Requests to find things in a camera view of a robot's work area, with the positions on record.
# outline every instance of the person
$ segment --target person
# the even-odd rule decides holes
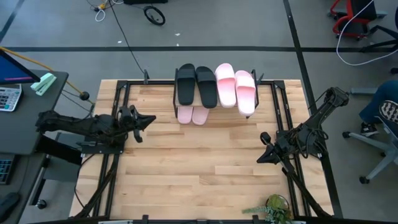
[[[371,102],[359,113],[363,120],[361,134],[370,137],[379,134],[375,124],[381,123],[378,117],[398,124],[398,80],[384,82]]]

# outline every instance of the black desk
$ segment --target black desk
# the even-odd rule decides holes
[[[32,72],[41,77],[48,71],[32,70]],[[36,93],[30,89],[31,84],[23,84],[24,97],[21,99],[21,102],[19,102],[17,110],[11,113],[0,113],[0,122],[2,126],[5,124],[5,127],[12,127],[11,129],[0,129],[1,148],[11,147],[18,149],[23,147],[26,148],[27,151],[34,151],[40,140],[40,134],[36,132],[35,127],[38,118],[37,115],[39,112],[54,109],[68,78],[68,73],[65,72],[52,72],[52,74],[54,74],[57,79],[43,96],[37,96]],[[4,223],[15,224],[19,222],[44,160],[44,153],[33,153],[28,156],[21,156],[11,177],[10,184],[0,185],[0,197],[3,197],[9,192],[17,191],[21,184],[23,184],[19,192],[21,200],[12,211],[11,216]]]

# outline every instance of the pink slipper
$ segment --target pink slipper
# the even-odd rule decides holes
[[[177,111],[177,118],[180,124],[189,124],[191,122],[193,106],[179,106]]]
[[[218,66],[215,72],[217,90],[220,103],[225,108],[231,108],[236,104],[235,75],[232,65],[228,63]]]
[[[192,113],[192,122],[195,125],[204,125],[207,120],[207,115],[209,114],[209,109],[202,106],[196,106]]]
[[[238,109],[241,115],[250,116],[254,114],[256,84],[250,73],[247,71],[237,71],[236,79],[236,97],[238,99]]]

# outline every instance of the red chair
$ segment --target red chair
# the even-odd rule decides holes
[[[367,6],[371,0],[346,0],[347,13],[335,11],[335,7],[340,1],[341,0],[336,0],[330,8],[330,15],[334,16],[337,20],[336,24],[333,26],[333,32],[337,34],[336,38],[341,35],[341,31],[347,22]],[[377,19],[377,13],[374,2],[372,2],[360,15],[351,21],[344,30],[343,36],[356,37],[358,40],[361,40],[369,34],[368,24],[375,19]]]

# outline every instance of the red object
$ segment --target red object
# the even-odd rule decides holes
[[[333,3],[333,5],[330,8],[330,13],[333,16],[337,16],[338,13],[336,11],[334,11],[335,7],[337,6],[337,4],[340,2],[341,0],[336,0],[335,3]],[[355,15],[353,12],[353,6],[352,6],[352,1],[353,0],[346,0],[346,10],[347,10],[347,15],[343,16],[341,18],[338,19],[338,21],[336,22],[336,24],[333,26],[333,32],[335,34],[341,34],[341,31],[339,30],[339,25],[341,25],[344,22],[348,22],[350,21]],[[356,17],[355,19],[353,19],[351,22],[358,22],[364,25],[367,25],[369,22],[371,22],[370,19],[363,19],[363,18],[358,18]],[[345,36],[349,36],[349,37],[365,37],[365,34],[357,34],[357,33],[349,33],[345,30],[345,32],[343,33],[343,35]]]

